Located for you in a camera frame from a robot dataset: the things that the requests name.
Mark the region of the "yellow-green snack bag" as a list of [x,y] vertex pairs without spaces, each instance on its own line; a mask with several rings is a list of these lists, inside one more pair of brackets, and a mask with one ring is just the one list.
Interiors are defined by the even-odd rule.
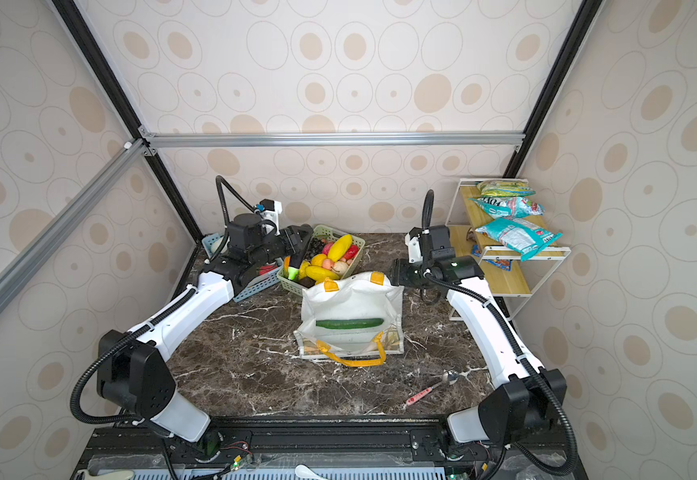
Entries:
[[523,180],[492,179],[477,186],[481,197],[528,197],[535,191]]

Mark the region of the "teal snack bag middle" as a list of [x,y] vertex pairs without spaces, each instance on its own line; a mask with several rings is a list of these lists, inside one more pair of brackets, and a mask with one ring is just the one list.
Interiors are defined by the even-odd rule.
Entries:
[[543,206],[528,197],[478,197],[471,201],[493,219],[526,218],[544,214]]

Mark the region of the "horizontal aluminium rail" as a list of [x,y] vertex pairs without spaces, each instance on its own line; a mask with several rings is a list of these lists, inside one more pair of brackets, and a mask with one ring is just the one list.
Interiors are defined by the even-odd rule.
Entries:
[[336,132],[336,133],[144,133],[155,148],[274,148],[367,146],[521,146],[520,131]]

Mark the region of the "pink handled spoon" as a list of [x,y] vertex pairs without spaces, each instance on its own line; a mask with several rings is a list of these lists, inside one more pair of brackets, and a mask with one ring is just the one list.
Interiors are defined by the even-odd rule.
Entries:
[[424,390],[421,390],[420,392],[417,392],[416,394],[410,396],[408,400],[406,400],[405,405],[407,407],[412,406],[416,404],[417,402],[420,402],[423,398],[426,398],[431,392],[434,392],[437,388],[440,388],[444,385],[452,385],[457,381],[457,378],[459,377],[459,374],[455,371],[446,371],[442,375],[442,378],[436,382],[436,384],[433,384],[432,386],[428,386],[424,388]]

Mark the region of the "white grocery bag yellow handles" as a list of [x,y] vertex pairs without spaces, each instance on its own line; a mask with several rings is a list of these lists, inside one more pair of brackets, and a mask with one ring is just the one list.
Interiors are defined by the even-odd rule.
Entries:
[[[404,354],[402,286],[393,286],[381,272],[364,272],[344,280],[326,280],[302,294],[302,324],[294,331],[300,358],[332,361],[351,368],[384,364]],[[382,318],[376,328],[329,330],[322,319]]]

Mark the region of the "green cucumber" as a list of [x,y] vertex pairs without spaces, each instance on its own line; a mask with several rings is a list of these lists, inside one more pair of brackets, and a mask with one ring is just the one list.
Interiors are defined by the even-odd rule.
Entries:
[[358,330],[380,327],[384,324],[382,318],[364,319],[322,319],[316,320],[316,327],[329,330]]

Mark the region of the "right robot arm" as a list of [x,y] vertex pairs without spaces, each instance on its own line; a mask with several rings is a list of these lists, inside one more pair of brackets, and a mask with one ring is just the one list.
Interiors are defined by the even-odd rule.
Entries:
[[[392,263],[390,281],[447,300],[475,340],[493,383],[476,407],[451,414],[448,431],[455,449],[484,442],[501,451],[513,449],[537,469],[553,476],[572,474],[579,465],[578,445],[563,409],[567,383],[532,354],[503,315],[477,261],[459,256],[445,225],[432,223],[434,193],[424,198],[421,224],[408,232],[408,256]],[[559,429],[564,462],[551,465],[526,446],[532,436]]]

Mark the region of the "tall yellow mango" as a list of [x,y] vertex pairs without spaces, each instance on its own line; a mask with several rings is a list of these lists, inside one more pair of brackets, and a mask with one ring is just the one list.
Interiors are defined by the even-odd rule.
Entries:
[[350,250],[352,245],[353,238],[350,234],[340,237],[340,239],[334,242],[332,247],[330,247],[330,251],[328,251],[328,259],[332,260],[332,262],[340,261],[340,259],[344,258],[344,255],[348,253],[348,250]]

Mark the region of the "blue snack packet lower shelf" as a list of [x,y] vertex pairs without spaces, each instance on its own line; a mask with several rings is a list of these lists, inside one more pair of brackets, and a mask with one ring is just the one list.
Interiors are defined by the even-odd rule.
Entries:
[[[480,258],[482,256],[481,254],[481,249],[478,244],[474,244],[472,246],[471,254],[474,255],[477,258]],[[488,264],[491,264],[495,266],[496,268],[510,272],[512,268],[512,263],[510,260],[505,260],[505,259],[486,259],[486,262]]]

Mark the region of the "teal snack bag front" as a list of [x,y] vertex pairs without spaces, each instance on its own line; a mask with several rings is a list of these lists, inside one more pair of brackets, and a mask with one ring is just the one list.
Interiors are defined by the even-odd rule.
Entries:
[[475,231],[517,252],[521,261],[532,260],[562,238],[562,233],[553,233],[523,218],[514,217],[494,219]]

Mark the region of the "green plastic basket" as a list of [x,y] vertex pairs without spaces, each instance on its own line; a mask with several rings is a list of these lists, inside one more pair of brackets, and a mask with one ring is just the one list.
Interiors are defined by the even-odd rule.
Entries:
[[306,276],[306,267],[310,265],[320,266],[322,268],[332,270],[340,276],[340,279],[348,278],[349,276],[352,276],[352,274],[357,273],[358,265],[360,264],[360,260],[364,254],[365,241],[355,235],[350,234],[353,238],[353,245],[357,245],[360,250],[354,260],[345,262],[344,260],[340,259],[338,262],[332,262],[332,260],[328,259],[328,251],[330,251],[332,244],[346,234],[349,233],[334,229],[330,226],[318,225],[314,227],[314,235],[312,235],[312,240],[310,240],[308,255],[306,255],[306,260],[304,260],[302,267],[300,267],[300,277],[298,277],[298,280],[292,281],[286,278],[288,260],[284,262],[284,266],[282,266],[282,269],[280,269],[280,272],[278,272],[278,275],[276,275],[276,278],[278,278],[278,281],[280,284],[282,284],[282,288],[290,293],[302,296],[306,289],[322,283],[316,283],[314,280]]

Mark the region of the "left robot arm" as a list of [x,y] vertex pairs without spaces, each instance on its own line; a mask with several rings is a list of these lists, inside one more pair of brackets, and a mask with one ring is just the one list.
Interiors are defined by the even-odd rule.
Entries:
[[88,425],[128,422],[163,438],[180,438],[210,450],[220,434],[210,416],[187,400],[166,365],[178,346],[220,307],[240,295],[262,267],[278,260],[302,260],[314,236],[308,224],[280,227],[278,204],[244,203],[246,213],[230,217],[226,195],[238,195],[216,176],[224,218],[220,246],[198,273],[196,283],[168,305],[126,332],[100,339],[98,358],[70,394],[70,413]]

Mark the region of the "lying yellow mango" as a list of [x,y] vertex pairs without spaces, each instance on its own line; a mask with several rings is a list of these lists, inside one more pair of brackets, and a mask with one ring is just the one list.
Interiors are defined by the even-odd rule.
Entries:
[[316,283],[324,282],[326,280],[340,280],[340,276],[336,272],[333,272],[332,270],[328,270],[326,268],[322,268],[320,266],[313,265],[306,267],[306,276],[314,280]]

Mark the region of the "diagonal aluminium rail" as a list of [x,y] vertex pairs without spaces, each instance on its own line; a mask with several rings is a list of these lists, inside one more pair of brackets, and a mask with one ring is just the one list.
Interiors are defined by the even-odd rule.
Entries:
[[144,156],[146,142],[134,139],[122,148],[80,193],[28,244],[28,247],[0,274],[0,314],[26,287],[50,256],[82,224],[92,208],[108,194],[132,162]]

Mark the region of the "teal snack bag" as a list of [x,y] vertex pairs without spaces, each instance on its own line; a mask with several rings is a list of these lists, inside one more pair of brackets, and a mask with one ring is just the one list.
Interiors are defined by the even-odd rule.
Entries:
[[562,233],[553,233],[523,218],[514,217],[494,219],[475,231],[517,252],[521,261],[532,260],[562,238]]
[[543,206],[528,197],[478,197],[471,201],[493,219],[526,218],[544,214]]

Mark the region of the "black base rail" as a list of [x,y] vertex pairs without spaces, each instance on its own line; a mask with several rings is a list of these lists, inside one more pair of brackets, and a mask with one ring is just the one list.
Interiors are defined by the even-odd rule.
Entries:
[[74,479],[544,479],[511,447],[458,444],[442,416],[216,417],[216,452],[116,425],[94,430]]

